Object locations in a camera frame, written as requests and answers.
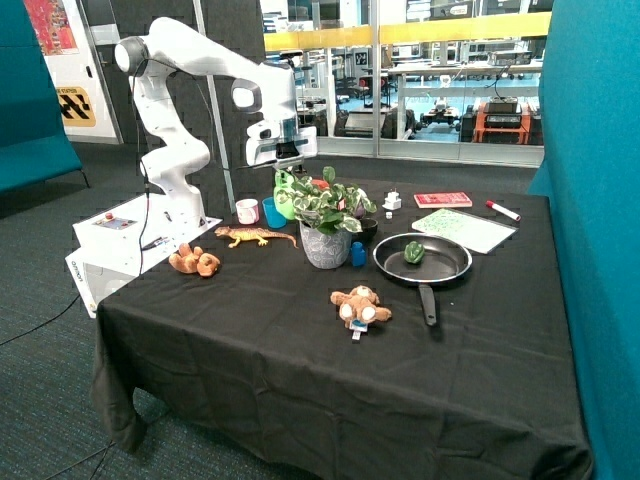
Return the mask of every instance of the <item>yellow beam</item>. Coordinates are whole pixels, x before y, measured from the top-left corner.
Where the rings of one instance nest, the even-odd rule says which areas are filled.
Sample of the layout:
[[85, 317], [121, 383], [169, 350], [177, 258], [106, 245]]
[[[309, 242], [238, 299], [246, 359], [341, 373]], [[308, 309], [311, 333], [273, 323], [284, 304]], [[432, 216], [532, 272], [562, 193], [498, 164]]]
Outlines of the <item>yellow beam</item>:
[[264, 36], [267, 52], [281, 50], [313, 50], [317, 48], [353, 47], [371, 45], [371, 27], [332, 28], [307, 32], [268, 33]]
[[[549, 31], [550, 21], [551, 13], [544, 12], [382, 25], [380, 43], [545, 36]], [[305, 32], [268, 33], [264, 36], [264, 46], [267, 52], [313, 50], [371, 45], [372, 39], [371, 27], [365, 25]]]
[[380, 27], [380, 43], [446, 42], [544, 36], [549, 32], [550, 21], [551, 13], [544, 12], [382, 25]]

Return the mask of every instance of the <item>green watering can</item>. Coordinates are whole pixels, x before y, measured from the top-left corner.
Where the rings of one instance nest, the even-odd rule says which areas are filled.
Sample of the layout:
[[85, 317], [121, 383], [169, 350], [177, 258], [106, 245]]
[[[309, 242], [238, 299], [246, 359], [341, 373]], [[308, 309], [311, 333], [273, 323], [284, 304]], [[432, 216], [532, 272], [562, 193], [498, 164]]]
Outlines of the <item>green watering can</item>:
[[[276, 199], [278, 192], [284, 190], [286, 192], [293, 192], [291, 188], [291, 184], [293, 183], [294, 177], [288, 172], [284, 170], [276, 171], [276, 186], [273, 189], [273, 198]], [[287, 220], [295, 220], [296, 215], [293, 210], [293, 200], [287, 200], [284, 203], [280, 203], [277, 200], [274, 202], [276, 206], [276, 210], [280, 212]]]

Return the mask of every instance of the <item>pan handle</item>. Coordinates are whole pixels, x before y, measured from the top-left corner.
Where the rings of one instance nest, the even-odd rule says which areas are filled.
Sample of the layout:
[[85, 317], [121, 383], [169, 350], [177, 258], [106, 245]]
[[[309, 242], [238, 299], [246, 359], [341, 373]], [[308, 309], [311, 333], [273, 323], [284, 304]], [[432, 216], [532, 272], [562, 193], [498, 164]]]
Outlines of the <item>pan handle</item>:
[[420, 300], [422, 301], [422, 313], [424, 321], [429, 327], [433, 327], [438, 323], [436, 318], [436, 299], [433, 296], [433, 290], [429, 285], [422, 284], [418, 287], [420, 292]]

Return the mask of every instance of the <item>white cup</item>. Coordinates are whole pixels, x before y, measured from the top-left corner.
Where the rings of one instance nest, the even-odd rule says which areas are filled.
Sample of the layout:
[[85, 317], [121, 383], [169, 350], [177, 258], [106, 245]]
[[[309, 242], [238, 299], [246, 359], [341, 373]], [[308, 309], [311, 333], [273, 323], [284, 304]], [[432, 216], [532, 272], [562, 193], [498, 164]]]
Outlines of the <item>white cup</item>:
[[254, 198], [237, 201], [236, 212], [238, 213], [238, 221], [244, 225], [256, 223], [260, 218], [258, 201]]

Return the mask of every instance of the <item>stuffed toy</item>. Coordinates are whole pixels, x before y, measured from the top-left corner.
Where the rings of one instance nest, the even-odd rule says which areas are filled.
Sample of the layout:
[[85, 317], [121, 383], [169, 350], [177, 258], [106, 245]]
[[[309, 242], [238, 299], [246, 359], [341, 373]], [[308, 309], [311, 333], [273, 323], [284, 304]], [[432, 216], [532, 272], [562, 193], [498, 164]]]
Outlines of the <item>stuffed toy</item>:
[[183, 243], [178, 248], [178, 253], [172, 253], [169, 263], [173, 268], [182, 273], [196, 273], [201, 277], [211, 277], [218, 267], [220, 260], [210, 253], [204, 253], [200, 247], [191, 250], [188, 243]]
[[340, 307], [338, 315], [346, 328], [356, 319], [369, 324], [376, 320], [386, 322], [391, 318], [391, 310], [379, 307], [378, 295], [363, 285], [354, 288], [350, 293], [333, 292], [331, 303]]

